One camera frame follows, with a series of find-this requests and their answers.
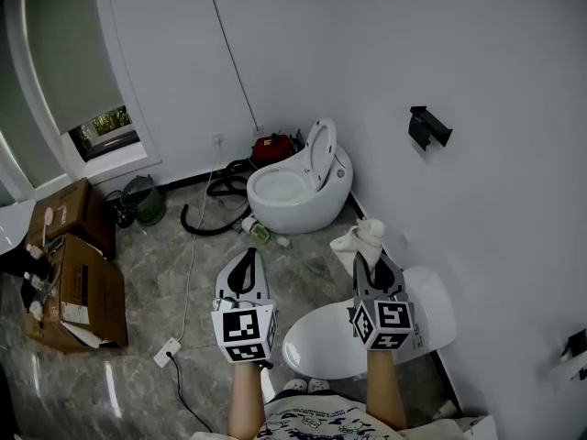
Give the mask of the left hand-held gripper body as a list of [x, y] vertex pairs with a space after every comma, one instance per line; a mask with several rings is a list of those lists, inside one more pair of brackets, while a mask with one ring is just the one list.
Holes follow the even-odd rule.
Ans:
[[271, 364], [277, 332], [277, 305], [217, 298], [211, 313], [216, 343], [230, 364]]

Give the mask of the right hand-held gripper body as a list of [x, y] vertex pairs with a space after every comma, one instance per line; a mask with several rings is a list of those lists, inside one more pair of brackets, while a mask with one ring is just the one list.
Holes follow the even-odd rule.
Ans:
[[349, 321], [353, 336], [367, 350], [398, 350], [414, 332], [410, 303], [387, 294], [356, 296]]

